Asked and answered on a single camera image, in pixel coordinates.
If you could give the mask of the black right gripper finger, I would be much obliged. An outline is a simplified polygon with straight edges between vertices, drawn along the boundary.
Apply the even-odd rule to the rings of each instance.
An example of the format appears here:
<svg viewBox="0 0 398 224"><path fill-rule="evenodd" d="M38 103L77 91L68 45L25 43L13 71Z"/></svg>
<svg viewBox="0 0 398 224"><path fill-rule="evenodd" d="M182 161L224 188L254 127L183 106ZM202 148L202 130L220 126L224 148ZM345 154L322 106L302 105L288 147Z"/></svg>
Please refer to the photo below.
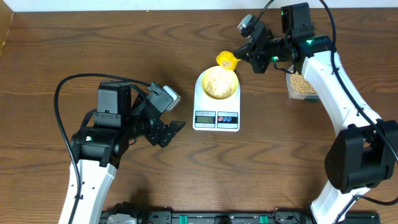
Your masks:
<svg viewBox="0 0 398 224"><path fill-rule="evenodd" d="M235 57L250 57L256 49L256 43L249 41L233 52Z"/></svg>
<svg viewBox="0 0 398 224"><path fill-rule="evenodd" d="M248 64L250 64L253 72L255 72L255 68L256 68L256 61L252 61L252 58L249 54L247 53L243 53L239 55L239 59L242 61L247 62Z"/></svg>

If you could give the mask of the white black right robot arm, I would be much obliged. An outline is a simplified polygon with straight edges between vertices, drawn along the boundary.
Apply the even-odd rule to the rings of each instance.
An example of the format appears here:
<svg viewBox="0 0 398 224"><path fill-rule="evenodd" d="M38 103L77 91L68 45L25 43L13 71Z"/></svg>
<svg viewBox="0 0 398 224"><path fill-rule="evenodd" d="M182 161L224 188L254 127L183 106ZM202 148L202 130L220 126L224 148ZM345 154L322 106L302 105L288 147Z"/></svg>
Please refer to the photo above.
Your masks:
<svg viewBox="0 0 398 224"><path fill-rule="evenodd" d="M275 38L260 18L247 15L238 25L246 44L234 56L256 73L290 62L315 89L336 133L325 158L328 178L310 204L306 223L339 223L359 199L390 179L397 164L397 123L384 121L362 98L336 51L336 35L316 35L307 3L281 9L282 38Z"/></svg>

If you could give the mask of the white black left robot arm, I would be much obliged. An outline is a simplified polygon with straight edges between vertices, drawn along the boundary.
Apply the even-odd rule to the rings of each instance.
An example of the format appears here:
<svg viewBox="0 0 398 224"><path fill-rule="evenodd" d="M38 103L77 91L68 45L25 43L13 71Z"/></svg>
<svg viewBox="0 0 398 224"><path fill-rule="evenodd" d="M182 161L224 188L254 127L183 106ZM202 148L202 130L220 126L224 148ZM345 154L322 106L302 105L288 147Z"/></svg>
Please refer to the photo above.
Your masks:
<svg viewBox="0 0 398 224"><path fill-rule="evenodd" d="M87 112L70 142L70 180L60 223L98 223L121 156L129 146L141 136L153 146L168 146L185 126L183 121L165 124L160 120L179 103L180 96L171 87L156 83L148 89L146 93L124 81L100 84L97 108Z"/></svg>

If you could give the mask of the yellow plastic measuring scoop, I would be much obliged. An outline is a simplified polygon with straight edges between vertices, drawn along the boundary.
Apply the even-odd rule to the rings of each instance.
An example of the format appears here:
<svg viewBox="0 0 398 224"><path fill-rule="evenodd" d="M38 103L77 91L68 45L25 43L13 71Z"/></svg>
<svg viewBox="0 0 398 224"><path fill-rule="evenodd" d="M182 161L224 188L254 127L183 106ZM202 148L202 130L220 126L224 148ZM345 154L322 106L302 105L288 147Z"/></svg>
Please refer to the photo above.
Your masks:
<svg viewBox="0 0 398 224"><path fill-rule="evenodd" d="M240 59L237 59L233 53L229 51L222 51L216 57L216 62L219 66L226 70L234 70Z"/></svg>

